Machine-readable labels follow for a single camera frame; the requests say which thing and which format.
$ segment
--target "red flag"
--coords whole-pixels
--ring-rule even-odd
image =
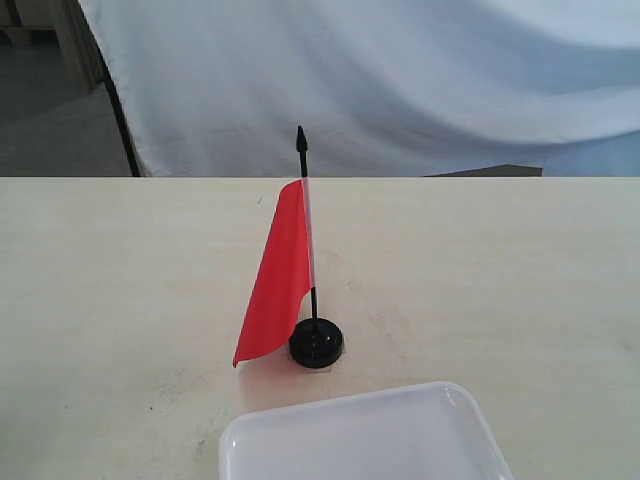
[[[302,180],[280,192],[271,231],[253,286],[233,366],[271,353],[286,343],[311,289],[309,238]]]

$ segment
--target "black flagpole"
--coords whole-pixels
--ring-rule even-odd
[[[289,352],[291,357],[303,367],[325,368],[340,358],[344,340],[342,332],[333,322],[318,317],[318,295],[315,285],[313,235],[311,233],[311,209],[309,205],[308,149],[309,146],[304,131],[301,126],[298,126],[296,150],[300,154],[300,173],[303,179],[307,231],[309,232],[311,318],[307,318],[296,325],[296,329],[289,339]]]

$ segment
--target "flag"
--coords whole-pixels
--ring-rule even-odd
[[[280,192],[233,366],[284,345],[311,289],[309,238],[302,180]]]

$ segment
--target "white cloth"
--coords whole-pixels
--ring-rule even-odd
[[[80,3],[154,175],[640,174],[637,0]]]

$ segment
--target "table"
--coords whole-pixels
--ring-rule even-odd
[[[285,181],[0,181],[0,478],[216,478],[242,413],[433,380],[519,480],[637,476],[640,180],[314,179],[346,352],[234,370]]]

